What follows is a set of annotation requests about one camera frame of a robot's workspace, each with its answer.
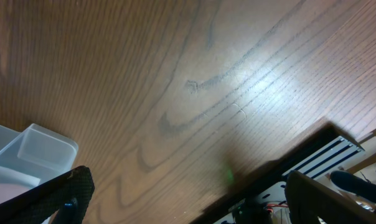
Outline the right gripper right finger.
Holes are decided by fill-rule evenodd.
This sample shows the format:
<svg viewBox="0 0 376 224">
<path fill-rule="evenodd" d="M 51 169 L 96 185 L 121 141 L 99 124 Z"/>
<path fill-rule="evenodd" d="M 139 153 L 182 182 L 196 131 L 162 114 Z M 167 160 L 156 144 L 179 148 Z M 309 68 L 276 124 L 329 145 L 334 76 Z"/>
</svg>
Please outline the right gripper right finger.
<svg viewBox="0 0 376 224">
<path fill-rule="evenodd" d="M 288 175 L 284 192 L 294 224 L 376 224 L 375 213 L 298 171 Z"/>
</svg>

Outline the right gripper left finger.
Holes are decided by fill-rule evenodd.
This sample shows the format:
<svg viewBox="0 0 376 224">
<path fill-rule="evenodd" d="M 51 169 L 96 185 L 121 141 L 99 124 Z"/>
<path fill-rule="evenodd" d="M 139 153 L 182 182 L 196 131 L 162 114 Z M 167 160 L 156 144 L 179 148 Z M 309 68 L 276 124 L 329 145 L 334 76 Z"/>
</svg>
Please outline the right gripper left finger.
<svg viewBox="0 0 376 224">
<path fill-rule="evenodd" d="M 38 187 L 0 204 L 0 223 L 81 224 L 95 185 L 88 167 L 78 166 Z"/>
</svg>

